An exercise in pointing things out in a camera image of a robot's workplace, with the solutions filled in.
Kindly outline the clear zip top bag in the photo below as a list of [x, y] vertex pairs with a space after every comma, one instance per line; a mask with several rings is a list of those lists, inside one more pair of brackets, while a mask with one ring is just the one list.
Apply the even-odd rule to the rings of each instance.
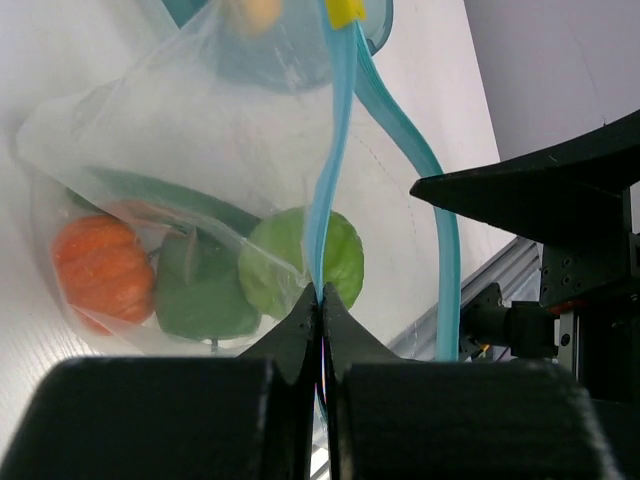
[[282, 320], [254, 307], [261, 315], [256, 332], [231, 340], [167, 334], [155, 302], [141, 325], [90, 312], [109, 331], [100, 335], [85, 328], [66, 301], [52, 243], [74, 220], [113, 216], [136, 232], [156, 281], [167, 234], [201, 230], [239, 258], [262, 220], [301, 207], [312, 277], [306, 288], [314, 288], [317, 303], [314, 403], [324, 349], [321, 307], [325, 287], [333, 286], [323, 280], [333, 211], [356, 228], [364, 249], [362, 291], [352, 307], [343, 303], [351, 316], [385, 345], [383, 326], [401, 331], [438, 305], [435, 357], [454, 360], [461, 281], [457, 221], [410, 193], [418, 179], [439, 174], [441, 165], [373, 63], [360, 24], [363, 4], [314, 1], [331, 83], [281, 94], [226, 81], [205, 64], [205, 40], [217, 31], [218, 20], [244, 37], [258, 37], [237, 30], [223, 2], [206, 3], [120, 78], [41, 103], [17, 132], [18, 156], [35, 176], [38, 254], [64, 321], [101, 357], [238, 357], [298, 301]]

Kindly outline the yellow toy lemon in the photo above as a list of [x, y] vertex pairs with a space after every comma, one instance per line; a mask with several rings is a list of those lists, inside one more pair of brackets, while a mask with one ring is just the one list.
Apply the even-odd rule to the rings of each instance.
[[282, 0], [229, 0], [223, 6], [231, 24], [240, 32], [260, 35], [271, 29], [282, 14]]

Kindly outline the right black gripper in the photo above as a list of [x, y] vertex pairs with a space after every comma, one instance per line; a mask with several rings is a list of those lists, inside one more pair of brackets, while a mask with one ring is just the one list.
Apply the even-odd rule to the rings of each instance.
[[557, 360], [597, 400], [639, 398], [639, 115], [500, 163], [422, 178], [413, 197], [545, 244]]

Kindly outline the green toy bell pepper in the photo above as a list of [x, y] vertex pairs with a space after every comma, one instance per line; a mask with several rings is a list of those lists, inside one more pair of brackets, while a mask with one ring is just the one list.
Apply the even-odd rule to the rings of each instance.
[[157, 258], [154, 302], [165, 333], [195, 341], [256, 332], [261, 315], [238, 275], [238, 252], [201, 230], [165, 236]]

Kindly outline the light green toy cabbage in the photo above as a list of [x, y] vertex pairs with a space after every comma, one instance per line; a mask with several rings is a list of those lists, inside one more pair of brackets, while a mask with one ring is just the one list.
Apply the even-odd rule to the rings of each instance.
[[[305, 258], [305, 211], [287, 209], [262, 220], [242, 245], [238, 258], [240, 285], [257, 311], [284, 319], [312, 281]], [[323, 280], [333, 284], [350, 308], [360, 295], [365, 273], [362, 240], [342, 214], [330, 213], [323, 259]]]

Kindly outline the orange toy pumpkin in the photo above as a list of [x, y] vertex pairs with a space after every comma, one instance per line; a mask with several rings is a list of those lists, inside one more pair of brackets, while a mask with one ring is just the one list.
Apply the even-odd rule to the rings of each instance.
[[107, 214], [74, 220], [58, 232], [51, 255], [66, 301], [88, 330], [109, 333], [90, 312], [133, 325], [152, 315], [155, 272], [125, 222]]

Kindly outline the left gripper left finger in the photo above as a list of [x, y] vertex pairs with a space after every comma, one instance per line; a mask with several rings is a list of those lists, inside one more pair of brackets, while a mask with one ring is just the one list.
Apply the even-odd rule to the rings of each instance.
[[41, 381], [5, 479], [306, 479], [316, 292], [235, 358], [85, 357]]

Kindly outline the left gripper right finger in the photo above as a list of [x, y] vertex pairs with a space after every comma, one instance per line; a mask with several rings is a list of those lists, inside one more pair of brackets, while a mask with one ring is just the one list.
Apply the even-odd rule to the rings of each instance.
[[549, 362], [421, 362], [321, 307], [335, 479], [616, 479], [588, 393]]

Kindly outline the teal plastic tray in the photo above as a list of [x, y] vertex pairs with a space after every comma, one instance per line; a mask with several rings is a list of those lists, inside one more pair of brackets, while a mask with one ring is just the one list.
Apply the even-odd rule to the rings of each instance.
[[[184, 27], [208, 1], [162, 1], [176, 25]], [[244, 37], [218, 20], [205, 40], [205, 64], [216, 75], [237, 84], [256, 85], [281, 94], [319, 89], [331, 83], [326, 44], [316, 23], [314, 1], [283, 1], [276, 25], [258, 37]], [[393, 1], [364, 1], [361, 27], [375, 55], [387, 42], [394, 20]]]

